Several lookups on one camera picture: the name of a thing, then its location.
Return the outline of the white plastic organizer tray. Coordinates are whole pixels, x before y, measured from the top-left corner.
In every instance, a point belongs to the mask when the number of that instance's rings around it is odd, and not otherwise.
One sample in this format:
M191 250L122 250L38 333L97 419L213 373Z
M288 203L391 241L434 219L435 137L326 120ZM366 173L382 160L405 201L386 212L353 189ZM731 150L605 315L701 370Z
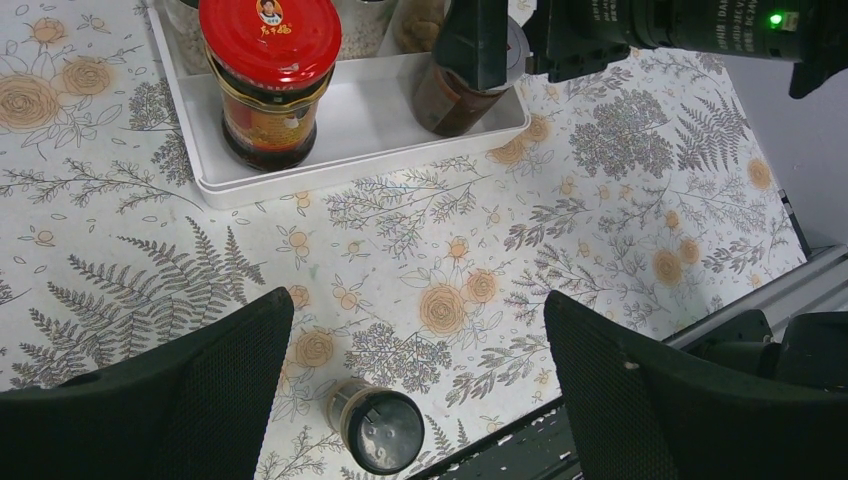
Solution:
M217 82L210 74L187 73L163 2L147 6L194 182L218 210L485 152L505 145L531 123L523 96L510 88L465 135L439 137L424 130L411 111L428 54L345 60L319 102L312 152L298 167L261 173L227 145Z

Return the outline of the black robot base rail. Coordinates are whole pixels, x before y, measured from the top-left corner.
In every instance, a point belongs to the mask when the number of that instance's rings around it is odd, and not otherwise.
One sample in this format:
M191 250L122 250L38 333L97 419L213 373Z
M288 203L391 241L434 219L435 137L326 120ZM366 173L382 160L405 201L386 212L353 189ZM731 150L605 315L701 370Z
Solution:
M561 396L426 479L843 479L847 249L657 341L552 291Z

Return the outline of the large black lid jar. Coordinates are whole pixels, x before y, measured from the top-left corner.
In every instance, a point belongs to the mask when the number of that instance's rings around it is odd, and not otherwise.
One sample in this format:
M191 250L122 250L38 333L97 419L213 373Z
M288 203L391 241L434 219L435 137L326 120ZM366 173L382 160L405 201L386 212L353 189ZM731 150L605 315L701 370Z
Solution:
M377 55L397 6L396 0L333 0L342 26L338 61Z

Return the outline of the small black cap spice jar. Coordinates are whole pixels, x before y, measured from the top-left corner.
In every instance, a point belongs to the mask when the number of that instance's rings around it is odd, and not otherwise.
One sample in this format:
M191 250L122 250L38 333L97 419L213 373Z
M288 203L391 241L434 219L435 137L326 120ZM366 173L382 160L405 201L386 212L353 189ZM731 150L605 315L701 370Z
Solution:
M325 418L366 472L394 475L418 457L425 439L423 415L407 395L351 378L328 394Z

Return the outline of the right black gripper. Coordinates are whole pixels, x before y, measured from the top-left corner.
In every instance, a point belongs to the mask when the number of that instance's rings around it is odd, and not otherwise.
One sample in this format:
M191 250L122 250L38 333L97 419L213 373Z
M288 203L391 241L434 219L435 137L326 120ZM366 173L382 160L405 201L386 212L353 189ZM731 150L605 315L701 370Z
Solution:
M523 25L531 55L525 73L560 83L605 70L630 55L626 43L590 37L578 29L572 1L539 0ZM483 91L507 79L506 0L454 0L431 50L437 65Z

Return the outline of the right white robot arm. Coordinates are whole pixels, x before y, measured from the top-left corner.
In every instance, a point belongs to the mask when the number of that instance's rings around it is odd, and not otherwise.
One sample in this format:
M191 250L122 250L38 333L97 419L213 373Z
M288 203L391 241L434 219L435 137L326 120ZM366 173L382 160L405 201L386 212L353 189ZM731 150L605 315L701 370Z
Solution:
M594 74L633 48L789 61L789 95L801 99L847 67L847 4L550 0L517 26L504 1L454 1L431 53L468 87L486 91L524 74L551 83Z

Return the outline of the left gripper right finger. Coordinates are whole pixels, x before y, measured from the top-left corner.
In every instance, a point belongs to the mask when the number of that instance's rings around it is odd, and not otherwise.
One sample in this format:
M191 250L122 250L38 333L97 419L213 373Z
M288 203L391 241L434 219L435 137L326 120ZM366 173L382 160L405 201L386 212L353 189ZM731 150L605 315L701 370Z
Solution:
M745 311L672 346L551 292L544 321L589 479L843 479L847 316L773 341Z

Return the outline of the red lid sauce jar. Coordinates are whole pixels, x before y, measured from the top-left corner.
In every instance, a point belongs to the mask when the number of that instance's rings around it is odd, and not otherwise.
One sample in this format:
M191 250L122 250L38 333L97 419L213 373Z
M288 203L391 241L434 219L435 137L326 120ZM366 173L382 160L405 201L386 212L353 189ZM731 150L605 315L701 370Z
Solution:
M299 166L315 145L319 101L341 47L333 3L204 0L198 18L227 144L261 172Z

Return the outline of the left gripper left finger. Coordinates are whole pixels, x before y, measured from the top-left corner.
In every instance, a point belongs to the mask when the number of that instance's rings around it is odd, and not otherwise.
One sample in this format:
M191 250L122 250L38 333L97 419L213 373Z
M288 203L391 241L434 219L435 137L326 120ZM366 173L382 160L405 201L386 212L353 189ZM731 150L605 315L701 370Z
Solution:
M1 396L5 479L250 479L294 315L276 288L52 388Z

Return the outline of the white lid brown jar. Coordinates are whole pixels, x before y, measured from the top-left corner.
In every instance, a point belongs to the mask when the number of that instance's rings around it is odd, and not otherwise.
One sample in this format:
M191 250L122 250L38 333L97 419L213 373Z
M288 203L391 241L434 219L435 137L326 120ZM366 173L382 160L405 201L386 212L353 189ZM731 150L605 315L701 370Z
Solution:
M412 95L412 113L427 131L442 137L467 133L524 74L529 43L521 25L507 23L506 81L489 90L474 90L431 59Z

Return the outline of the floral table mat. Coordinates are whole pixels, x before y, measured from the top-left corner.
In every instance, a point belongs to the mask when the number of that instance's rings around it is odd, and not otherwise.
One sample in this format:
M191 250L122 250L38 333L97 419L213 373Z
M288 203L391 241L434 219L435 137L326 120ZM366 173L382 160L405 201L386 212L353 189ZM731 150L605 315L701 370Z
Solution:
M292 341L260 479L360 479L323 414L351 376L428 428L416 470L560 389L552 289L664 338L801 265L721 61L633 51L517 86L523 132L218 210L147 1L1 5L1 386L56 386L277 286Z

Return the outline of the black cap white bean jar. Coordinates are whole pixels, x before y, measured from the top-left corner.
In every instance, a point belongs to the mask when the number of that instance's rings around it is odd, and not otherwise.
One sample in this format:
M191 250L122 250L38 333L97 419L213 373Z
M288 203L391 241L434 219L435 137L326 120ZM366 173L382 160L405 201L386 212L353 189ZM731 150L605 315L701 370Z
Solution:
M209 72L206 45L199 22L199 3L199 0L163 1L185 69L191 75Z

